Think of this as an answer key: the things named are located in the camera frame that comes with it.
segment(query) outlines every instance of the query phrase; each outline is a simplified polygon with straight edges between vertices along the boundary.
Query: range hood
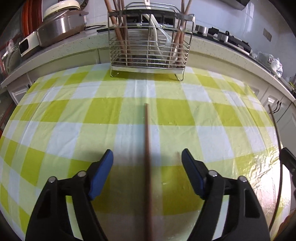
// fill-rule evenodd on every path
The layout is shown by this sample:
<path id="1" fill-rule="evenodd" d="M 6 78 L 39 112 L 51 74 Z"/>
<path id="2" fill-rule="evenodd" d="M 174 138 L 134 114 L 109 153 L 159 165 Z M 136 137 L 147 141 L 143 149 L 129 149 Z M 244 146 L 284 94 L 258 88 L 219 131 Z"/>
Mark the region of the range hood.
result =
<path id="1" fill-rule="evenodd" d="M 235 9 L 243 10 L 247 6 L 250 0 L 220 0 L 220 1 L 227 3 L 228 5 L 230 5 Z"/>

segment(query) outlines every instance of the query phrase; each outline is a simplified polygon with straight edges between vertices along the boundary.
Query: wire rack leg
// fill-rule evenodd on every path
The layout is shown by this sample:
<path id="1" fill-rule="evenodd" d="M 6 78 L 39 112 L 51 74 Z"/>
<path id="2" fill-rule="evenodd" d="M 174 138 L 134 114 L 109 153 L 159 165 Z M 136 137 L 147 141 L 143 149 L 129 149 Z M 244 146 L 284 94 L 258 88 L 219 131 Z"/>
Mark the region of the wire rack leg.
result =
<path id="1" fill-rule="evenodd" d="M 185 70 L 183 70 L 183 73 L 182 73 L 182 79 L 179 79 L 179 77 L 175 74 L 175 76 L 177 77 L 177 79 L 179 80 L 179 81 L 183 81 L 184 80 L 184 73 L 185 73 Z"/>
<path id="2" fill-rule="evenodd" d="M 112 75 L 112 68 L 110 69 L 110 76 L 113 78 L 113 77 L 116 77 L 117 75 L 119 74 L 119 72 L 116 73 L 116 75 Z"/>

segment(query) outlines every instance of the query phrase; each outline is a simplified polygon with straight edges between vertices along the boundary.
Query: plastic tablecloth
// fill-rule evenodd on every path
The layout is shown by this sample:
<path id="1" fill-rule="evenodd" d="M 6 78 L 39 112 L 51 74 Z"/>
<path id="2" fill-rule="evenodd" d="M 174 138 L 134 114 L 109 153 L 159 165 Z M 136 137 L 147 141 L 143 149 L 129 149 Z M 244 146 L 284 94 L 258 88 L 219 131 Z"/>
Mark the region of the plastic tablecloth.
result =
<path id="1" fill-rule="evenodd" d="M 153 235 L 186 240 L 203 201 L 181 163 L 188 148 L 222 176 L 248 178 L 270 223 L 279 186 L 279 151 L 273 124 L 243 82 L 187 67 L 174 75 L 121 72 L 110 64 L 83 66 L 39 78 L 13 112 L 0 139 L 0 209 L 21 237 L 50 176 L 72 177 L 106 149 L 114 165 L 92 205 L 110 241 L 143 240 L 144 103 L 150 106 Z M 290 209 L 289 172 L 271 236 Z M 214 235 L 221 235 L 225 196 Z M 81 237 L 71 199 L 74 235 Z"/>

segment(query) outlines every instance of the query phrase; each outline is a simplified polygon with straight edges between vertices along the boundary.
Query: cabinet handle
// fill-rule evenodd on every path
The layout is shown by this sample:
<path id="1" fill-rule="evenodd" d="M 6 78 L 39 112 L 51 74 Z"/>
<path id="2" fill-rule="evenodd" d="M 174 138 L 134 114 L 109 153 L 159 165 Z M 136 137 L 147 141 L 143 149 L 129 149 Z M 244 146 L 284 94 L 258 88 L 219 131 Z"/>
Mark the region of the cabinet handle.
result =
<path id="1" fill-rule="evenodd" d="M 274 111 L 276 111 L 277 107 L 279 106 L 279 100 L 278 102 L 276 103 L 276 108 L 272 111 L 274 113 Z"/>
<path id="2" fill-rule="evenodd" d="M 281 108 L 281 103 L 279 104 L 279 109 Z M 277 111 L 274 111 L 274 113 L 277 113 L 279 111 L 279 109 Z"/>

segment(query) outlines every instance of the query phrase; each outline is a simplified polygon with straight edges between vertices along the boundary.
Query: wall outlet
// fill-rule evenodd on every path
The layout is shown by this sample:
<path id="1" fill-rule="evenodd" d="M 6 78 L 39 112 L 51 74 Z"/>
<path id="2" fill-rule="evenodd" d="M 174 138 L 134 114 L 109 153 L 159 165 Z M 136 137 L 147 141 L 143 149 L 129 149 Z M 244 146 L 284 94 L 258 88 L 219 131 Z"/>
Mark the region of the wall outlet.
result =
<path id="1" fill-rule="evenodd" d="M 263 35 L 271 42 L 272 35 L 265 28 L 263 29 Z"/>

